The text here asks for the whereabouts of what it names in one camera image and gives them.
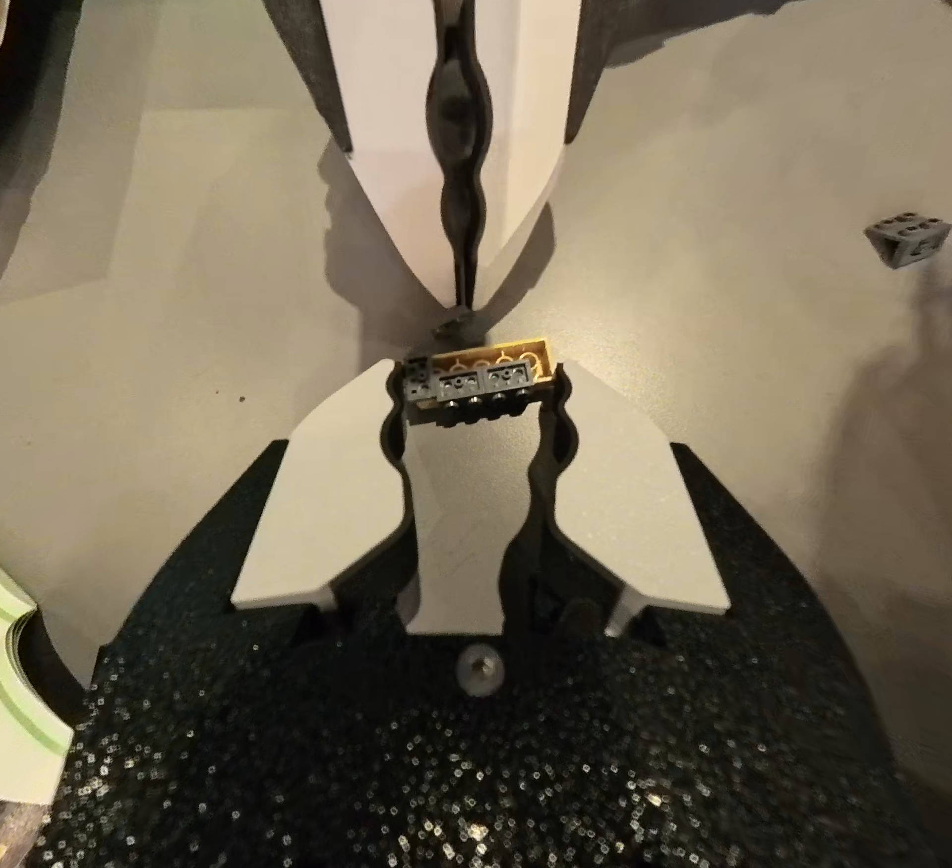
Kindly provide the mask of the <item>grey desk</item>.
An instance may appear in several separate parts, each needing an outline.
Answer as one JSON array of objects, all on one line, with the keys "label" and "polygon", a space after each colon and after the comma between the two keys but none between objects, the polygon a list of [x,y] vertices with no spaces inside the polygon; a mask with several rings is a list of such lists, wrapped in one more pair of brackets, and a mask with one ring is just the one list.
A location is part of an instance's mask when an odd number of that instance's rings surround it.
[{"label": "grey desk", "polygon": [[[629,0],[494,305],[688,445],[806,576],[950,866],[950,4]],[[261,450],[427,337],[260,0],[12,0],[2,565],[79,684]]]}]

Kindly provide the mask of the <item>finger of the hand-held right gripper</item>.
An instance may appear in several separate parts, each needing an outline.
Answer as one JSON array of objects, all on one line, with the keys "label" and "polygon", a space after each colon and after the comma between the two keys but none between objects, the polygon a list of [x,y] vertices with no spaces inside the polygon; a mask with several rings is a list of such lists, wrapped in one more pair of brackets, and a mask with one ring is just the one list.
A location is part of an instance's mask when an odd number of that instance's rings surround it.
[{"label": "finger of the hand-held right gripper", "polygon": [[350,136],[351,170],[406,266],[456,306],[442,217],[444,169],[427,99],[440,59],[438,0],[319,0]]},{"label": "finger of the hand-held right gripper", "polygon": [[582,0],[464,0],[484,124],[468,302],[481,310],[528,245],[565,159]]}]

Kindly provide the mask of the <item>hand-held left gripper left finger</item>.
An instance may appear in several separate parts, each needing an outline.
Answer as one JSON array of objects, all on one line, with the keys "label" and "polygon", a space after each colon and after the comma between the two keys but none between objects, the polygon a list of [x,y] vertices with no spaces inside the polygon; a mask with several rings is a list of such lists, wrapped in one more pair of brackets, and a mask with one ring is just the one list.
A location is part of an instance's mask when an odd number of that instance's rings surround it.
[{"label": "hand-held left gripper left finger", "polygon": [[232,589],[235,610],[339,609],[343,580],[403,524],[404,480],[384,439],[397,365],[376,362],[293,430]]}]

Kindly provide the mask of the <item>open instruction booklet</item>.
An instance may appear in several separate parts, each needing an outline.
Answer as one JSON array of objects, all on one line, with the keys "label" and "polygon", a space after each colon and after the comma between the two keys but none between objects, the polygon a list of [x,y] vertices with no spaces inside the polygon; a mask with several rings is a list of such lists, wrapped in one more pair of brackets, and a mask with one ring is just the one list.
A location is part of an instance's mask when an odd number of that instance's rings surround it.
[{"label": "open instruction booklet", "polygon": [[1,573],[1,800],[52,804],[72,729],[29,682],[18,645],[37,605]]}]

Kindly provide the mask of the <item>dark grey brick yellow tile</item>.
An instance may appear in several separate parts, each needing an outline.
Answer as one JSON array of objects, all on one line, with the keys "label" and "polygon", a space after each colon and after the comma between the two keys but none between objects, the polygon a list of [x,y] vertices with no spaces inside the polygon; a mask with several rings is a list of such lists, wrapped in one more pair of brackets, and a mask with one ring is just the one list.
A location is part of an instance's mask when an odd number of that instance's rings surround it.
[{"label": "dark grey brick yellow tile", "polygon": [[431,356],[413,356],[402,363],[401,390],[407,422],[431,421],[439,409]]}]

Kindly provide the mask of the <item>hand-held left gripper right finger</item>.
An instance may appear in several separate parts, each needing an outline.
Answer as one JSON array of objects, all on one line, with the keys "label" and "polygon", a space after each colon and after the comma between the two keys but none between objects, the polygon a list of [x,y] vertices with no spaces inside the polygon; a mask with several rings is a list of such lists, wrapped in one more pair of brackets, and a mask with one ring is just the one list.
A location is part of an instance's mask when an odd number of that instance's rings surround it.
[{"label": "hand-held left gripper right finger", "polygon": [[557,632],[621,637],[651,608],[725,616],[730,597],[667,435],[575,361],[557,367],[539,417],[536,581]]}]

